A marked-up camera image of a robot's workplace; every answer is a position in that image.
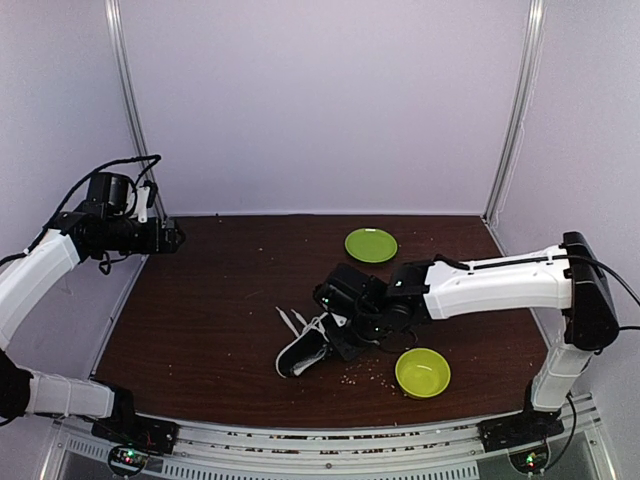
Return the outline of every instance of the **robotic arm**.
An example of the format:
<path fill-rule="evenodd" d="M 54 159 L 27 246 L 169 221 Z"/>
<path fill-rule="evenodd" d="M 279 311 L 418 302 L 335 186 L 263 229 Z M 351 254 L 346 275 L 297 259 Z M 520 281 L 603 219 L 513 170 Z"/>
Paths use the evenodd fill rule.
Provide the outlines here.
<path fill-rule="evenodd" d="M 523 411 L 479 425 L 486 451 L 542 440 L 562 433 L 558 417 L 572 385 L 619 332 L 597 264 L 577 232 L 565 233 L 561 245 L 526 255 L 470 262 L 439 255 L 407 263 L 388 284 L 340 264 L 313 295 L 329 315 L 307 329 L 306 339 L 283 350 L 277 369 L 283 376 L 299 375 L 322 352 L 349 361 L 393 332 L 465 313 L 556 308 L 566 319 L 564 336 L 529 383 Z"/>
<path fill-rule="evenodd" d="M 147 433 L 162 430 L 158 449 L 170 448 L 166 436 L 177 427 L 138 417 L 131 392 L 20 367 L 5 353 L 31 309 L 60 278 L 88 258 L 102 260 L 101 270 L 108 274 L 110 251 L 124 257 L 177 251 L 185 236 L 175 220 L 147 218 L 156 193 L 156 185 L 149 181 L 138 187 L 125 175 L 93 174 L 86 199 L 74 211 L 52 218 L 39 243 L 0 275 L 0 416 L 7 419 L 4 424 L 25 413 L 105 419 L 94 426 L 94 434 L 112 439 L 115 433 L 132 441 L 144 434 L 146 444 Z"/>

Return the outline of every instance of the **green plate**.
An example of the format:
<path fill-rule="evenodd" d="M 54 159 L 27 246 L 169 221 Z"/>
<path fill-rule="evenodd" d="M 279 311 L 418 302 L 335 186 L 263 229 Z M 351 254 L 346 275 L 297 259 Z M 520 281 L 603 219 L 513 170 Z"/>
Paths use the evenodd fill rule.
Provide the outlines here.
<path fill-rule="evenodd" d="M 353 258 L 366 263 L 386 262 L 398 252 L 396 239 L 378 228 L 354 230 L 344 241 L 344 247 Z"/>

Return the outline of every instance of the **yellow-green bowl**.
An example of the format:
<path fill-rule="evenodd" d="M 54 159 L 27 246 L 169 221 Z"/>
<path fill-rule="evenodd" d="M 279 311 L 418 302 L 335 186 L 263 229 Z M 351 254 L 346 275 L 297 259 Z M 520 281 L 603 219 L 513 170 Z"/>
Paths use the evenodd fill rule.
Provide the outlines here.
<path fill-rule="evenodd" d="M 431 398 L 447 388 L 451 369 L 438 352 L 414 348 L 403 353 L 396 362 L 396 379 L 411 398 Z"/>

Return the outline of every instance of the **wood grain surface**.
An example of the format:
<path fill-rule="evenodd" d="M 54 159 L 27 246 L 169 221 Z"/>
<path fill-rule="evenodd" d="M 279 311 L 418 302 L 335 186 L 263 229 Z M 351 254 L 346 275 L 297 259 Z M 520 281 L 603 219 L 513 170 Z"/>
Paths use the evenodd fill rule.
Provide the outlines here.
<path fill-rule="evenodd" d="M 397 355 L 330 358 L 280 378 L 276 355 L 293 335 L 275 310 L 321 312 L 311 294 L 338 262 L 387 281 L 394 266 L 442 253 L 499 256 L 479 218 L 276 216 L 183 218 L 175 255 L 151 257 L 122 312 L 96 377 L 131 389 L 140 412 L 216 423 L 341 428 L 473 417 L 522 407 L 546 348 L 526 310 L 460 316 L 419 327 L 419 346 L 442 353 L 452 379 L 416 401 L 395 382 Z M 400 245 L 384 265 L 350 260 L 360 227 Z"/>

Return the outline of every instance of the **white wall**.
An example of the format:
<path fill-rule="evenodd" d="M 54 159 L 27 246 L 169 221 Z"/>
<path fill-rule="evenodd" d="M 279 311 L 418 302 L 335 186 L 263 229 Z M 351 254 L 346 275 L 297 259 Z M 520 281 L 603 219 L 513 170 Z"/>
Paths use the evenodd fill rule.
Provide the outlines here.
<path fill-rule="evenodd" d="M 94 166 L 133 156 L 101 0 L 0 3 L 0 256 L 24 249 Z M 23 365 L 86 378 L 135 260 L 87 262 L 29 315 L 8 348 Z M 50 421 L 0 429 L 3 479 L 36 474 Z"/>
<path fill-rule="evenodd" d="M 528 1 L 121 8 L 170 212 L 483 211 Z"/>
<path fill-rule="evenodd" d="M 582 231 L 600 260 L 640 290 L 640 3 L 549 2 L 539 76 L 515 175 L 498 217 L 509 253 Z M 617 285 L 622 324 L 640 311 Z M 555 336 L 560 319 L 540 312 Z M 580 384 L 595 394 L 625 479 L 640 451 L 640 337 L 623 332 Z"/>

